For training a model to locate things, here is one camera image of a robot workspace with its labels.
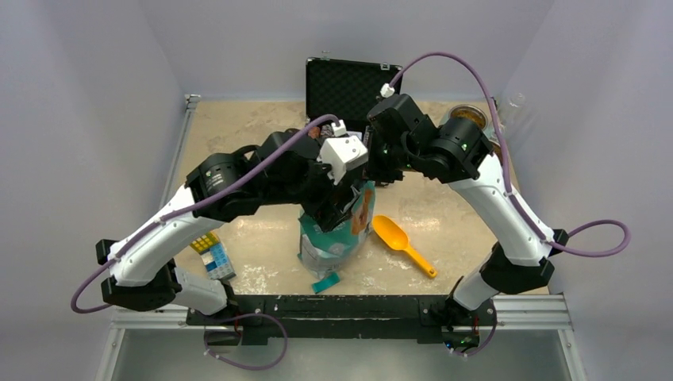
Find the yellow plastic scoop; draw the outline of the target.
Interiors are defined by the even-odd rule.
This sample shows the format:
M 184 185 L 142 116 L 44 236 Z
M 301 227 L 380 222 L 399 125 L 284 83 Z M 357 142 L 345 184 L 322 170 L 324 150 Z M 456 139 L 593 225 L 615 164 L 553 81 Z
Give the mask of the yellow plastic scoop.
M 430 279 L 437 277 L 437 269 L 412 247 L 408 235 L 396 222 L 387 216 L 375 215 L 372 227 L 389 249 L 404 253 Z

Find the green pet food bag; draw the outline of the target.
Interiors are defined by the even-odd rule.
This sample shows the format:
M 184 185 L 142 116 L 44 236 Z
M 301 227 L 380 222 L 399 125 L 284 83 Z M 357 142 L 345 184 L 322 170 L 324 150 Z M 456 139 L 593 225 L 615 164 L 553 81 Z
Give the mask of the green pet food bag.
M 337 272 L 349 257 L 357 253 L 371 232 L 376 201 L 375 184 L 366 182 L 350 209 L 350 217 L 329 232 L 321 231 L 314 219 L 301 212 L 299 221 L 302 266 L 316 279 Z

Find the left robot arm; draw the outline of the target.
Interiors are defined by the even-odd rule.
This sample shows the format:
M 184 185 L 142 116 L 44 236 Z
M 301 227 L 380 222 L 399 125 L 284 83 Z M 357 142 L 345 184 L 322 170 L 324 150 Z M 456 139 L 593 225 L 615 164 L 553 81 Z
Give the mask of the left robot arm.
M 168 304 L 230 323 L 237 304 L 220 280 L 183 270 L 175 256 L 191 242 L 262 206 L 296 204 L 328 232 L 351 216 L 360 194 L 366 146 L 348 135 L 313 139 L 287 130 L 263 144 L 209 156 L 172 199 L 132 236 L 101 241 L 100 260 L 110 262 L 102 299 L 128 310 Z

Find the teal curved block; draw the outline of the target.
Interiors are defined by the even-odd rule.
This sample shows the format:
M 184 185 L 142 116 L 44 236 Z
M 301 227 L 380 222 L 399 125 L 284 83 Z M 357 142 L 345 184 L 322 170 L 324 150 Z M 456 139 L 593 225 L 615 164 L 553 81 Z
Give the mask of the teal curved block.
M 336 272 L 333 272 L 324 277 L 323 279 L 313 283 L 311 285 L 311 288 L 315 294 L 320 294 L 328 290 L 329 288 L 337 285 L 339 282 L 340 282 L 340 276 Z

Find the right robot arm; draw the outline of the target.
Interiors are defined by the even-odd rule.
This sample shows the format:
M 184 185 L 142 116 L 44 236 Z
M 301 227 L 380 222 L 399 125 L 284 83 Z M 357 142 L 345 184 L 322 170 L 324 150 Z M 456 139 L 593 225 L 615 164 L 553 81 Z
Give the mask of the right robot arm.
M 481 110 L 456 106 L 435 126 L 408 94 L 394 94 L 376 104 L 367 119 L 371 179 L 394 182 L 403 171 L 415 171 L 447 184 L 497 239 L 481 267 L 463 277 L 448 297 L 445 311 L 452 321 L 466 322 L 497 294 L 548 285 L 555 271 L 549 258 L 557 250 L 546 240 L 566 244 L 568 235 L 539 221 L 523 202 L 522 209 L 533 220 L 528 225 L 510 201 L 516 190 L 505 180 L 502 159 L 483 133 L 486 117 Z

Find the clear glass jar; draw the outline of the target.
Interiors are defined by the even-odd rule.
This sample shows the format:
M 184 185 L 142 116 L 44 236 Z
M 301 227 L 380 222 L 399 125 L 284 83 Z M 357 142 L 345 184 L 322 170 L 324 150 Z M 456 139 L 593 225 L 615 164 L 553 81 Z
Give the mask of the clear glass jar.
M 512 134 L 525 121 L 526 97 L 522 93 L 502 94 L 497 99 L 497 110 L 503 134 Z

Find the double steel pet bowl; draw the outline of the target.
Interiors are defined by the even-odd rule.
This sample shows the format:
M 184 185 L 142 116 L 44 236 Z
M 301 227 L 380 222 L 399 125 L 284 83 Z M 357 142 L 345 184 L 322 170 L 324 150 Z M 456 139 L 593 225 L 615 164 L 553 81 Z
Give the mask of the double steel pet bowl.
M 441 118 L 440 125 L 445 124 L 452 117 L 462 117 L 473 121 L 482 130 L 489 142 L 492 143 L 495 154 L 502 160 L 502 149 L 498 142 L 493 122 L 480 108 L 471 104 L 454 106 Z

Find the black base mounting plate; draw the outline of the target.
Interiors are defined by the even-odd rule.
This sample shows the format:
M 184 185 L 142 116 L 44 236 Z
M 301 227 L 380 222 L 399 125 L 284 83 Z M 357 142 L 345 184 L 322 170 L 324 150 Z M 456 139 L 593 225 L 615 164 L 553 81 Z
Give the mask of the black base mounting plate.
M 238 295 L 210 316 L 190 311 L 186 323 L 231 328 L 243 345 L 271 338 L 412 340 L 475 347 L 478 329 L 492 328 L 494 302 L 468 311 L 442 294 Z

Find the black poker chip case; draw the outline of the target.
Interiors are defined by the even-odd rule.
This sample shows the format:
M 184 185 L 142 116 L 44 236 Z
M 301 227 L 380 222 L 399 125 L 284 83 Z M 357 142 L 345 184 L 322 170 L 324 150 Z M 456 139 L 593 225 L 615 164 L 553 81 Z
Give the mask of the black poker chip case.
M 402 69 L 388 63 L 310 57 L 305 65 L 306 119 L 334 114 L 351 131 L 364 132 L 367 113 L 378 103 L 380 89 Z

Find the aluminium frame rail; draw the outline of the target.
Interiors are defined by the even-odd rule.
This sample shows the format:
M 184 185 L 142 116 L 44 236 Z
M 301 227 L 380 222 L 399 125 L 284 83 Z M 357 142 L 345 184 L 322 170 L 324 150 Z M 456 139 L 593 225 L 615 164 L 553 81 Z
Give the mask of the aluminium frame rail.
M 430 280 L 409 260 L 389 251 L 377 236 L 347 262 L 340 284 L 328 295 L 363 301 L 380 294 L 439 298 L 459 275 L 485 256 L 493 235 L 466 202 L 447 187 L 410 173 L 377 191 L 375 210 L 398 222 L 440 270 Z M 248 297 L 269 294 L 277 310 L 281 294 L 310 291 L 312 276 L 296 259 L 298 208 L 269 206 L 218 230 L 237 270 L 234 290 Z M 230 330 L 215 356 L 203 354 L 202 327 L 188 325 L 187 311 L 166 306 L 150 313 L 121 311 L 113 341 L 119 356 L 112 380 L 574 380 L 585 379 L 564 298 L 540 289 L 500 296 L 498 327 L 481 334 L 486 348 L 468 359 L 451 356 L 441 343 L 414 339 L 308 338 L 309 321 L 287 323 L 289 341 L 236 345 Z

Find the toy brick block stack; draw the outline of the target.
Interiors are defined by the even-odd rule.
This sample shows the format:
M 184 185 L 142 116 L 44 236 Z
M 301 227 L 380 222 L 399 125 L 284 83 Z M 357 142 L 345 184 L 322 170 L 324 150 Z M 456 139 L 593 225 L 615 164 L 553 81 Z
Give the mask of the toy brick block stack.
M 225 246 L 214 231 L 197 237 L 190 247 L 199 254 L 209 279 L 229 281 L 237 275 Z

